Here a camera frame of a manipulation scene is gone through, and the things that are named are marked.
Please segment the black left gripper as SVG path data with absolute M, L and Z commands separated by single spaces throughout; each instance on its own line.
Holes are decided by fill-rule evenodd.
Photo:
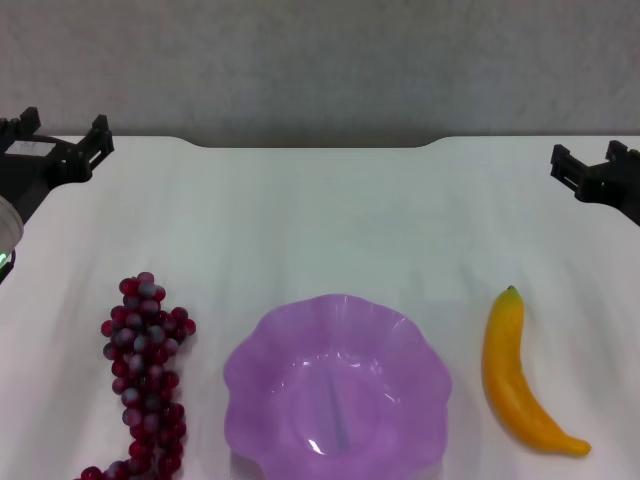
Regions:
M 48 194 L 59 186 L 85 183 L 114 152 L 113 134 L 106 115 L 98 115 L 77 143 L 35 136 L 39 129 L 36 107 L 13 119 L 1 119 L 1 225 L 23 226 Z M 52 140 L 44 156 L 9 154 L 17 141 Z

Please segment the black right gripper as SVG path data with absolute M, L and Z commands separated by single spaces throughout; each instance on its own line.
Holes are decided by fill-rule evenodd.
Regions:
M 550 175 L 574 192 L 584 203 L 612 207 L 639 224 L 639 151 L 618 140 L 608 144 L 606 162 L 588 167 L 569 149 L 556 144 Z

